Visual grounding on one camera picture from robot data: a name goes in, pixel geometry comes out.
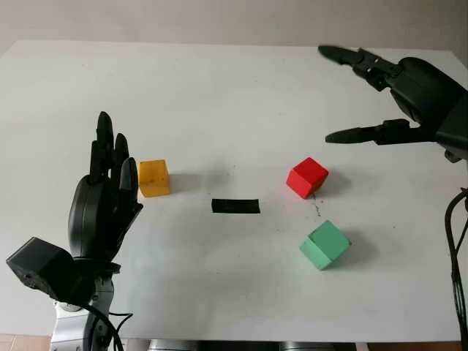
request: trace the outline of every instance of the red cube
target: red cube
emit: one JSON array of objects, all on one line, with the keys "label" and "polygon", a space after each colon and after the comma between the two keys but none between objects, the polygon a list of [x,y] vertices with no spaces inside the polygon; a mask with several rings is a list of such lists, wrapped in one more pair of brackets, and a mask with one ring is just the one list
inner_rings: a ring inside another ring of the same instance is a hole
[{"label": "red cube", "polygon": [[327,176],[328,171],[324,167],[307,157],[290,171],[286,184],[306,199],[320,188]]}]

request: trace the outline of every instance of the white tabletop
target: white tabletop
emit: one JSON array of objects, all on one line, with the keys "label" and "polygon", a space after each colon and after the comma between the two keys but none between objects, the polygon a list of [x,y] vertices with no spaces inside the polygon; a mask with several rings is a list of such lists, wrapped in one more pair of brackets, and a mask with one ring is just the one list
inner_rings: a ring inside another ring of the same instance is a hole
[{"label": "white tabletop", "polygon": [[[468,85],[449,52],[373,51]],[[141,199],[115,259],[111,310],[135,313],[123,337],[458,339],[442,219],[466,165],[435,144],[326,144],[403,115],[316,48],[17,42],[0,58],[3,258],[33,235],[68,248],[101,110],[137,161],[166,159],[173,192]],[[331,172],[316,200],[285,185],[308,156]],[[213,214],[213,197],[258,198],[261,214]],[[326,219],[352,247],[320,272],[299,245]],[[0,278],[0,333],[51,334],[51,299],[5,264]]]}]

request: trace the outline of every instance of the robotic hand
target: robotic hand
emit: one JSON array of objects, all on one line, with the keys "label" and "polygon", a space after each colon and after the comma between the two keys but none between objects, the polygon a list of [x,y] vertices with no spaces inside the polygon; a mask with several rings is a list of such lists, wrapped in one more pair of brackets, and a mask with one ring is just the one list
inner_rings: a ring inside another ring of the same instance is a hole
[{"label": "robotic hand", "polygon": [[78,183],[69,213],[72,255],[32,238],[7,259],[22,283],[58,301],[51,350],[106,350],[112,337],[122,350],[117,330],[107,318],[112,275],[120,269],[112,259],[143,208],[137,191],[137,168],[127,140],[118,134],[114,148],[112,122],[101,112],[90,171]]},{"label": "robotic hand", "polygon": [[78,183],[69,214],[68,235],[74,257],[112,261],[143,208],[137,202],[137,191],[137,167],[129,158],[127,140],[118,133],[114,148],[112,121],[101,112],[97,139],[91,146],[89,174]]},{"label": "robotic hand", "polygon": [[366,50],[357,52],[337,46],[319,46],[319,52],[338,64],[352,67],[376,90],[390,93],[405,115],[420,124],[410,128],[406,119],[384,121],[375,127],[332,133],[328,143],[377,145],[435,141],[451,162],[468,159],[468,91],[445,73],[419,58],[405,57],[393,64]]}]

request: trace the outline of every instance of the black tape strip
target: black tape strip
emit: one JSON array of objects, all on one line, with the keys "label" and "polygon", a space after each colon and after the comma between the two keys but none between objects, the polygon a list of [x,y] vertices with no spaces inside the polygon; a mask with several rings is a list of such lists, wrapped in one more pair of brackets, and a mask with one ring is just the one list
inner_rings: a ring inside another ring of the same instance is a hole
[{"label": "black tape strip", "polygon": [[258,199],[255,200],[232,200],[212,199],[211,210],[215,214],[259,214],[260,207]]}]

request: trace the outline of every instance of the black cable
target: black cable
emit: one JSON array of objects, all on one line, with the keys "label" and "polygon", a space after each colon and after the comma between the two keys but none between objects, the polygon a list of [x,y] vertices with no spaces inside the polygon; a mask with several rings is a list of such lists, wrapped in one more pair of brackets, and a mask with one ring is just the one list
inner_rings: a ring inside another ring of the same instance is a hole
[{"label": "black cable", "polygon": [[468,350],[468,327],[467,327],[467,310],[465,305],[465,298],[463,293],[463,284],[461,283],[460,268],[458,266],[457,253],[460,248],[461,242],[464,238],[462,233],[457,247],[453,240],[452,233],[452,214],[455,206],[460,203],[465,197],[468,197],[468,189],[463,189],[456,195],[448,204],[447,211],[445,212],[445,233],[447,234],[448,249],[450,252],[450,259],[452,262],[452,283],[453,283],[453,297],[455,298],[455,310],[460,326],[461,335],[461,348]]},{"label": "black cable", "polygon": [[94,337],[94,329],[96,329],[96,324],[99,318],[94,316],[93,320],[93,325],[91,326],[91,330],[89,331],[89,337],[88,337],[88,350],[92,351],[93,348],[93,337]]},{"label": "black cable", "polygon": [[96,318],[99,318],[101,321],[103,321],[104,324],[106,324],[107,329],[110,331],[112,334],[112,337],[114,338],[114,345],[117,346],[118,351],[124,351],[124,346],[122,345],[122,340],[120,340],[120,336],[118,336],[117,330],[114,328],[112,323],[109,321],[109,318],[105,316],[100,310],[97,308],[90,306],[88,304],[82,304],[82,305],[76,305],[81,307],[82,309],[85,309],[86,311],[94,314]]},{"label": "black cable", "polygon": [[[120,328],[122,328],[122,325],[124,325],[124,323],[129,320],[130,318],[133,317],[133,313],[114,313],[114,312],[109,312],[109,314],[111,316],[118,316],[118,317],[123,317],[125,316],[125,318],[118,324],[118,327],[117,327],[117,333],[118,331],[120,330]],[[116,351],[116,339],[114,338],[114,351]]]},{"label": "black cable", "polygon": [[460,236],[460,239],[458,240],[458,244],[456,246],[456,249],[455,249],[455,253],[458,254],[458,251],[460,249],[460,245],[461,245],[461,242],[463,241],[463,239],[465,239],[465,234],[467,234],[467,230],[468,230],[468,218],[467,218],[467,221],[465,222],[465,226],[463,228],[463,232],[461,232],[461,236]]}]

